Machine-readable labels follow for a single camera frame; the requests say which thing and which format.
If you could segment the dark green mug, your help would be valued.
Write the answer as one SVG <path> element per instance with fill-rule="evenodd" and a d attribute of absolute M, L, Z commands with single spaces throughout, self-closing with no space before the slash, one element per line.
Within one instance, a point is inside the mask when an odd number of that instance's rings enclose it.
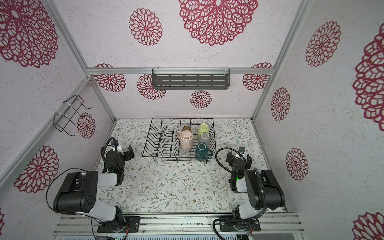
<path fill-rule="evenodd" d="M 195 150 L 195 159 L 202 162 L 207 162 L 213 156 L 213 152 L 205 143 L 199 143 Z"/>

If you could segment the grey cream cup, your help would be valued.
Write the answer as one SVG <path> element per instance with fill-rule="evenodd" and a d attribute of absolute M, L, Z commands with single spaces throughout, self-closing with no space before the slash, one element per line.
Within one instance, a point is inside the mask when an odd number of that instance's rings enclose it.
<path fill-rule="evenodd" d="M 202 133 L 199 137 L 199 144 L 205 144 L 207 148 L 210 147 L 211 137 L 208 133 Z"/>

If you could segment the light green cup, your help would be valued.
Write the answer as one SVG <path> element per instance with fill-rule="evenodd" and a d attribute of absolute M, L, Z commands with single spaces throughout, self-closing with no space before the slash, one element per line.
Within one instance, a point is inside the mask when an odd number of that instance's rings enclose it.
<path fill-rule="evenodd" d="M 203 123 L 203 124 L 200 124 L 199 128 L 198 128 L 198 138 L 203 134 L 203 133 L 209 133 L 210 132 L 210 128 L 209 128 L 209 125 L 206 124 L 206 123 Z"/>

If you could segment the clear glass cup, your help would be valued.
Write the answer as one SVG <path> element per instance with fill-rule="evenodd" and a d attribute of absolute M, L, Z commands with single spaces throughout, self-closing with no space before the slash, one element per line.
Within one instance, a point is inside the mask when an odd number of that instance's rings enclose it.
<path fill-rule="evenodd" d="M 181 149 L 180 150 L 180 157 L 181 158 L 189 158 L 190 157 L 190 150 Z"/>

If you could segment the pink mug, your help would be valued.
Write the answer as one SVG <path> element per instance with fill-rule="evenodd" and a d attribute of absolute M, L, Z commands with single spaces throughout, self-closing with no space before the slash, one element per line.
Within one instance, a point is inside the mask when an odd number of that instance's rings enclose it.
<path fill-rule="evenodd" d="M 193 147 L 194 135 L 191 131 L 189 130 L 177 131 L 176 135 L 180 141 L 180 147 L 183 150 L 190 150 Z"/>

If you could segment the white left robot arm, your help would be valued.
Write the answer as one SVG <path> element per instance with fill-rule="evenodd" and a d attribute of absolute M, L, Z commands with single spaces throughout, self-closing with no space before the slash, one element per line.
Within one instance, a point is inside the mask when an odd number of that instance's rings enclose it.
<path fill-rule="evenodd" d="M 102 187 L 120 186 L 125 178 L 125 163 L 135 157 L 131 145 L 123 151 L 117 145 L 107 152 L 107 173 L 90 171 L 67 174 L 59 189 L 53 210 L 60 214 L 84 215 L 98 221 L 100 232 L 122 232 L 129 229 L 122 210 L 97 199 L 97 190 Z"/>

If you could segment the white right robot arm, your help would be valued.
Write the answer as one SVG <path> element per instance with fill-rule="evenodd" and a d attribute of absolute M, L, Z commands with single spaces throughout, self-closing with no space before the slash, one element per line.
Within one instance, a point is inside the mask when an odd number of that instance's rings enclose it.
<path fill-rule="evenodd" d="M 234 154 L 230 149 L 226 162 L 232 167 L 229 179 L 230 189 L 237 194 L 247 194 L 248 199 L 233 210 L 232 216 L 220 220 L 222 232 L 259 231 L 258 218 L 268 209 L 285 206 L 286 198 L 271 170 L 251 169 L 253 159 L 244 159 L 245 148 Z"/>

